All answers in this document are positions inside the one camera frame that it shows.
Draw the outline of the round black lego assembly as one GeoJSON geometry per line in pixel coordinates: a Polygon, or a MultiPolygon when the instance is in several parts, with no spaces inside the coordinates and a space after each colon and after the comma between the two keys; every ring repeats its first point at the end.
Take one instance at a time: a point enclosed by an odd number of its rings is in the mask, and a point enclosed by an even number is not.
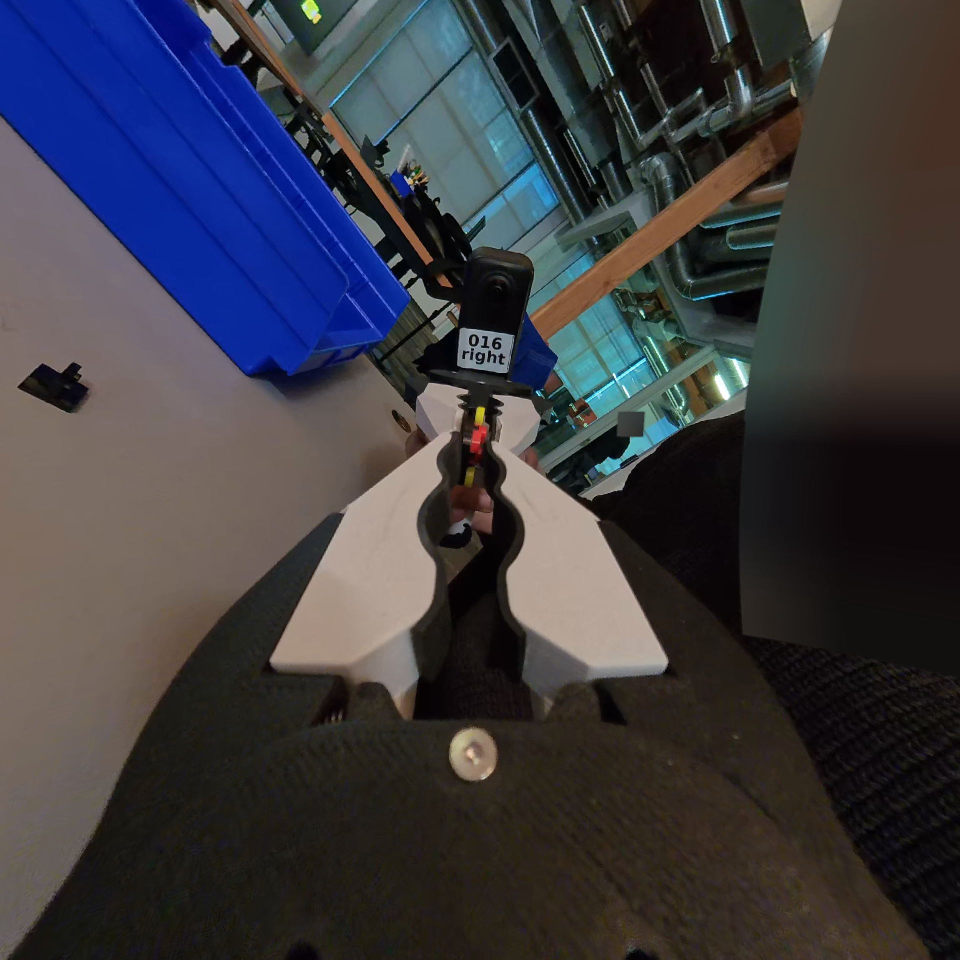
{"type": "Polygon", "coordinates": [[[490,438],[490,424],[476,418],[473,426],[462,435],[462,486],[478,489],[482,486],[484,462],[490,438]]]}

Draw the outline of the long wooden table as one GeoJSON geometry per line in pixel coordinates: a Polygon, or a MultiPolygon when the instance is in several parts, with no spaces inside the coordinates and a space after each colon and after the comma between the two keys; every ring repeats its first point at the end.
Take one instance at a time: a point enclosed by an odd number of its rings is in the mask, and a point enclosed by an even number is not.
{"type": "Polygon", "coordinates": [[[285,96],[294,104],[299,124],[306,127],[314,138],[337,145],[337,150],[321,162],[321,171],[333,176],[336,186],[346,187],[343,197],[356,210],[378,224],[385,240],[423,281],[428,294],[457,302],[462,286],[452,282],[441,271],[440,259],[432,255],[406,221],[393,194],[386,187],[385,179],[368,166],[334,114],[323,111],[302,89],[254,18],[237,1],[211,1],[210,6],[234,30],[239,41],[258,63],[280,81],[285,96]]]}

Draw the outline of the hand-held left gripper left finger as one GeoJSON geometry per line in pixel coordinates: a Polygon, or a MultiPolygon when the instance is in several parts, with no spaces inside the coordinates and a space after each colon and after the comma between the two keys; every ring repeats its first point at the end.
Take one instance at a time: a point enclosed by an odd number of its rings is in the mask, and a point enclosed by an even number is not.
{"type": "Polygon", "coordinates": [[[451,490],[462,438],[430,441],[330,517],[332,537],[270,655],[280,674],[328,675],[351,690],[376,683],[413,716],[420,680],[450,646],[447,570],[451,490]]]}

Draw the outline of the wooden ceiling beam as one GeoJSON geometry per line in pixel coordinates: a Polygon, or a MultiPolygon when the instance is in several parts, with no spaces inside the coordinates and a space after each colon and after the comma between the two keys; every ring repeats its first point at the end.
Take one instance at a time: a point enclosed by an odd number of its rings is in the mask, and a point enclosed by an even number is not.
{"type": "Polygon", "coordinates": [[[804,122],[805,111],[798,106],[762,129],[733,156],[534,311],[531,320],[538,333],[549,340],[793,154],[804,122]]]}

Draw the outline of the black office chair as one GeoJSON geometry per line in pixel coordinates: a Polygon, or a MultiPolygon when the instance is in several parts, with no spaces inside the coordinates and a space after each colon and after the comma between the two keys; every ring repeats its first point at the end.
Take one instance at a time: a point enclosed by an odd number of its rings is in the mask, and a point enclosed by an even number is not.
{"type": "Polygon", "coordinates": [[[399,198],[399,209],[433,260],[454,265],[467,262],[473,252],[471,239],[452,214],[440,209],[426,187],[416,186],[399,198]]]}

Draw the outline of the blue storage bin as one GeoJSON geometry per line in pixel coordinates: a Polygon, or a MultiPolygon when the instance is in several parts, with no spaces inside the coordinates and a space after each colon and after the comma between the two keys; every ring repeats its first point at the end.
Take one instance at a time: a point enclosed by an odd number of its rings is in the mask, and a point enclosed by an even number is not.
{"type": "Polygon", "coordinates": [[[244,374],[383,341],[410,296],[184,2],[1,3],[2,117],[244,374]]]}
{"type": "Polygon", "coordinates": [[[554,374],[557,362],[557,354],[535,328],[529,315],[524,314],[513,352],[510,380],[540,392],[554,374]]]}

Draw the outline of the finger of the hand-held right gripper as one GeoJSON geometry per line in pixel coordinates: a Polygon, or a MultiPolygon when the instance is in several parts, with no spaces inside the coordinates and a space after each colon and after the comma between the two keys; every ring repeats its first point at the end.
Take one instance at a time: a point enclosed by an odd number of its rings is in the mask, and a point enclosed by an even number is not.
{"type": "Polygon", "coordinates": [[[537,438],[542,414],[527,396],[494,393],[490,397],[490,448],[521,456],[537,438]]]}
{"type": "Polygon", "coordinates": [[[426,443],[439,436],[460,433],[467,388],[441,382],[428,382],[415,401],[415,425],[426,443]]]}

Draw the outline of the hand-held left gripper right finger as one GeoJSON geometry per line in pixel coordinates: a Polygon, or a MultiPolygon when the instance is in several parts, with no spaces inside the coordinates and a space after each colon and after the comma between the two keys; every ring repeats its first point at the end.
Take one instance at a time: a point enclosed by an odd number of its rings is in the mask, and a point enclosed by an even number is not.
{"type": "Polygon", "coordinates": [[[552,702],[573,684],[663,674],[666,651],[597,517],[505,444],[488,452],[494,519],[514,534],[498,592],[524,684],[552,702]]]}

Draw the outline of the black lego bracket piece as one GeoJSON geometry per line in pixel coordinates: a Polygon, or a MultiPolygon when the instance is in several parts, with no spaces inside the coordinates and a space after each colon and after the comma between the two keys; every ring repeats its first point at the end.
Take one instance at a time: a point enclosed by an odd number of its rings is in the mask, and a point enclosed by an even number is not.
{"type": "Polygon", "coordinates": [[[47,364],[37,366],[17,389],[55,409],[74,414],[86,403],[90,387],[82,382],[82,367],[71,363],[57,370],[47,364]]]}

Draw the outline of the person's right hand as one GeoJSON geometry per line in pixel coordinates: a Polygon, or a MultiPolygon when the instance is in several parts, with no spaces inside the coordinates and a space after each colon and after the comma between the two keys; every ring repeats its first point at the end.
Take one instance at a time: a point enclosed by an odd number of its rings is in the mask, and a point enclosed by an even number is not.
{"type": "MultiPolygon", "coordinates": [[[[404,450],[409,459],[428,446],[429,438],[420,427],[414,427],[406,438],[404,450]]],[[[539,458],[533,446],[518,454],[519,458],[534,470],[539,471],[539,458]]],[[[483,486],[453,486],[449,496],[450,514],[447,534],[470,536],[490,534],[493,529],[494,501],[483,486]]]]}

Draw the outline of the person's black knit sweater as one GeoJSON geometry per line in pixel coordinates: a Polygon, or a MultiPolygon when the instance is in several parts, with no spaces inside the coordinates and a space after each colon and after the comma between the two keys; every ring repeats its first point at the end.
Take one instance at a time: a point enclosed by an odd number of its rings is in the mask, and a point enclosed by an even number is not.
{"type": "Polygon", "coordinates": [[[958,677],[743,633],[744,433],[743,412],[684,428],[587,506],[731,632],[784,708],[834,824],[930,956],[958,958],[958,677]]]}

